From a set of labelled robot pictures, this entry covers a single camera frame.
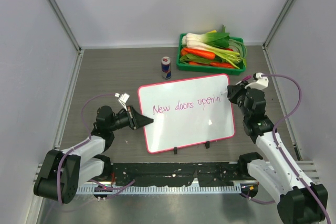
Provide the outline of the purple capped marker pen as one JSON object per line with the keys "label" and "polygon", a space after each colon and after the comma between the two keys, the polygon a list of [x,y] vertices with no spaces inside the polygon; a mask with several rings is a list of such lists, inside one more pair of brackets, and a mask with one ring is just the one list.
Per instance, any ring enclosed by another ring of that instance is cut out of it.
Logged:
{"label": "purple capped marker pen", "polygon": [[[251,79],[251,78],[252,78],[252,76],[251,76],[251,75],[248,75],[248,76],[244,77],[242,80],[240,80],[239,82],[237,82],[236,85],[238,85],[238,84],[240,84],[240,83],[242,83],[242,82],[244,82],[244,81],[247,81],[247,80],[249,80],[249,79]],[[225,95],[227,92],[228,92],[228,91],[225,90],[224,92],[221,92],[220,94],[221,94],[221,95]]]}

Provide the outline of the pink framed whiteboard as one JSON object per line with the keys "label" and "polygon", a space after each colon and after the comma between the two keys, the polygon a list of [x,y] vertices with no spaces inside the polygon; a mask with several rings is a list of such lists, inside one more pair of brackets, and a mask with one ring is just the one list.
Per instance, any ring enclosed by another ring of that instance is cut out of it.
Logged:
{"label": "pink framed whiteboard", "polygon": [[138,88],[140,111],[153,119],[144,127],[149,153],[160,153],[235,135],[229,76],[176,80]]}

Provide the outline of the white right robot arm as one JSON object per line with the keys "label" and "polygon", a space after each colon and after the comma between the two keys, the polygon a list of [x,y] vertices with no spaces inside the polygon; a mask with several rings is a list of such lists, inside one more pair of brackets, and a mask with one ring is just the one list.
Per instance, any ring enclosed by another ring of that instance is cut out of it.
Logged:
{"label": "white right robot arm", "polygon": [[266,115],[263,91],[251,88],[247,81],[227,87],[227,98],[239,107],[247,136],[265,154],[240,156],[237,173],[242,179],[256,179],[277,205],[283,223],[330,223],[327,213],[328,191],[308,177],[282,143],[272,121]]}

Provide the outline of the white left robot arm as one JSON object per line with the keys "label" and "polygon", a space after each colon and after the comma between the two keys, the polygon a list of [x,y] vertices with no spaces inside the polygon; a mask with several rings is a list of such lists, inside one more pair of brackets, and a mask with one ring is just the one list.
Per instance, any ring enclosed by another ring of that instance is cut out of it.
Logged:
{"label": "white left robot arm", "polygon": [[91,134],[84,141],[62,151],[47,152],[34,184],[34,195],[68,204],[82,184],[93,178],[107,181],[112,166],[103,152],[112,145],[114,132],[125,127],[137,130],[153,121],[132,106],[118,113],[107,105],[100,107]]}

